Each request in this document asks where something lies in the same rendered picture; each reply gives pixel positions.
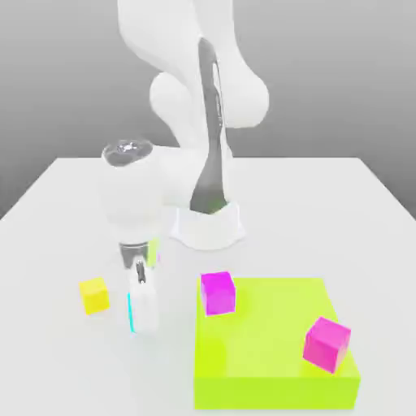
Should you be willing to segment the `small yellow cube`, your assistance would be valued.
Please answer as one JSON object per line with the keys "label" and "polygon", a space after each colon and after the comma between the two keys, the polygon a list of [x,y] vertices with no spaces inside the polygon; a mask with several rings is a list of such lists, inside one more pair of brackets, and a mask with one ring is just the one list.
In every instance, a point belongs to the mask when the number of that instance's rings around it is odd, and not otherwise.
{"label": "small yellow cube", "polygon": [[79,289],[86,314],[95,314],[110,307],[108,289],[102,277],[79,282]]}

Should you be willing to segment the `small pink cube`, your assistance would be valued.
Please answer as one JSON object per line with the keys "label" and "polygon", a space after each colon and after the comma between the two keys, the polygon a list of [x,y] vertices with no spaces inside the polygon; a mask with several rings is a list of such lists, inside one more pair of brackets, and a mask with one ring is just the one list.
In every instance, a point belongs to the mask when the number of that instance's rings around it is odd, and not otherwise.
{"label": "small pink cube", "polygon": [[351,330],[330,319],[319,317],[305,335],[302,357],[335,374],[349,347]]}

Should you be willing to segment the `small magenta cube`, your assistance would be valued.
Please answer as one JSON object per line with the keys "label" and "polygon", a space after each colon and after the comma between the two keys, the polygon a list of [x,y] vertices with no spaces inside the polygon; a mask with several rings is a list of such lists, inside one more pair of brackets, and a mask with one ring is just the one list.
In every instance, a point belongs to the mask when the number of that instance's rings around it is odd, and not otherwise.
{"label": "small magenta cube", "polygon": [[236,286],[228,271],[203,274],[200,289],[206,316],[235,312]]}

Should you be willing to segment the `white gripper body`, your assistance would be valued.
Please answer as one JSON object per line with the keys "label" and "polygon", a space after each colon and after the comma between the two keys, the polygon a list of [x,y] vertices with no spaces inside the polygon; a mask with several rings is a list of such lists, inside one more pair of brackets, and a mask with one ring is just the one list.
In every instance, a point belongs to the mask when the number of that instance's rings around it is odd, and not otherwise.
{"label": "white gripper body", "polygon": [[158,329],[158,297],[153,280],[148,278],[140,283],[138,278],[131,278],[129,292],[136,334],[155,332]]}

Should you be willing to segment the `large lime green box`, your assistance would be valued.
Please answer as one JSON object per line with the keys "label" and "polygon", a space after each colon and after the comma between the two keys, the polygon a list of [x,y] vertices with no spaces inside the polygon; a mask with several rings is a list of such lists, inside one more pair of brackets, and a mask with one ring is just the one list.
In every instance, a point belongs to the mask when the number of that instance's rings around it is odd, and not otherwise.
{"label": "large lime green box", "polygon": [[303,357],[308,331],[336,312],[320,278],[236,278],[236,310],[209,316],[196,289],[197,410],[351,410],[361,376],[338,344]]}

